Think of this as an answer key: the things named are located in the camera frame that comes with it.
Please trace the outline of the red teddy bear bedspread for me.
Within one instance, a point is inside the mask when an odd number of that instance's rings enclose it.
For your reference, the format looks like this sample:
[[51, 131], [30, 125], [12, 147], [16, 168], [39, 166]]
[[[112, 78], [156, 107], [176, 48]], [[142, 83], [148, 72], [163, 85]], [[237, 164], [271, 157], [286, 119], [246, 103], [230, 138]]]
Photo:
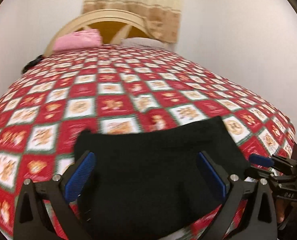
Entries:
[[104, 45], [52, 55], [0, 98], [0, 231], [13, 237], [25, 179], [62, 174], [85, 128], [153, 132], [222, 116], [245, 157], [290, 157], [295, 128], [261, 96], [162, 49]]

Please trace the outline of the striped pillow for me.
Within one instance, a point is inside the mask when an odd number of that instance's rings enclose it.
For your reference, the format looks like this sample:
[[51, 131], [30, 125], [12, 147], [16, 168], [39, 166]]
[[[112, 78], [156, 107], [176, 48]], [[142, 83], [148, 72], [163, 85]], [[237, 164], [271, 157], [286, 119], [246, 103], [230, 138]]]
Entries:
[[143, 37], [122, 39], [120, 45], [123, 47], [168, 49], [168, 45], [161, 41]]

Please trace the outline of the pink folded blanket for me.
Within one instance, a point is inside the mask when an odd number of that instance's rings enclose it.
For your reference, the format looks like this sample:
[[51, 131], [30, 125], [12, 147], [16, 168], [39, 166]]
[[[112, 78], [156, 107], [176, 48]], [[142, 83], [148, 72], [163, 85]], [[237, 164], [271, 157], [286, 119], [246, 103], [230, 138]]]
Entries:
[[102, 45], [102, 36], [97, 29], [88, 29], [66, 34], [55, 40], [52, 51], [83, 50], [97, 48]]

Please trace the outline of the beige curtain behind headboard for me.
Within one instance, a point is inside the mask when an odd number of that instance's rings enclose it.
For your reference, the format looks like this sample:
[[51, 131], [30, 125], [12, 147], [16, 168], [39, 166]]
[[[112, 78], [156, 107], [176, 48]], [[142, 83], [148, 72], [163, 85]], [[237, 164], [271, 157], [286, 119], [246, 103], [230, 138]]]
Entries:
[[166, 43], [177, 43], [183, 0], [84, 0], [83, 12], [117, 9], [144, 18], [148, 33]]

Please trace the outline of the cream wooden headboard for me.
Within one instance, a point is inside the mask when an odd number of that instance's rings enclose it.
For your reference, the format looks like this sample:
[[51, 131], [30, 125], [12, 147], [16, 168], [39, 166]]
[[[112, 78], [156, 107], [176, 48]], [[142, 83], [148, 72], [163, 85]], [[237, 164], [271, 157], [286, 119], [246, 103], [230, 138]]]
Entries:
[[50, 56], [57, 38], [81, 30], [97, 29], [104, 44], [121, 44], [127, 38], [154, 37], [149, 32], [147, 19], [133, 12], [101, 9], [82, 14], [64, 25], [51, 39], [43, 55]]

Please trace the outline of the black pants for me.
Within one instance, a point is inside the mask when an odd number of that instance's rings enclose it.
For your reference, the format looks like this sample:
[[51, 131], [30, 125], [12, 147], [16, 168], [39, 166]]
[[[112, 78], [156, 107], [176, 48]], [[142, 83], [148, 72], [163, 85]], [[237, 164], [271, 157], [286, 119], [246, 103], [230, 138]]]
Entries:
[[159, 239], [217, 208], [196, 165], [201, 151], [241, 178], [249, 166], [220, 117], [149, 133], [86, 129], [75, 158], [86, 151], [96, 166], [77, 203], [93, 239]]

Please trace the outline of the dark bag beside bed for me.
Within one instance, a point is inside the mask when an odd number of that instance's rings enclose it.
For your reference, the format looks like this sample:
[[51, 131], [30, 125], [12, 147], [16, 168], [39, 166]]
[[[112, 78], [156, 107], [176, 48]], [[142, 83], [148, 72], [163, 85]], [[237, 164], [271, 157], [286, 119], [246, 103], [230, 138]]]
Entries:
[[29, 71], [32, 67], [36, 66], [40, 61], [44, 59], [44, 55], [39, 55], [34, 60], [30, 61], [26, 64], [26, 66], [21, 70], [22, 74], [25, 74], [27, 71]]

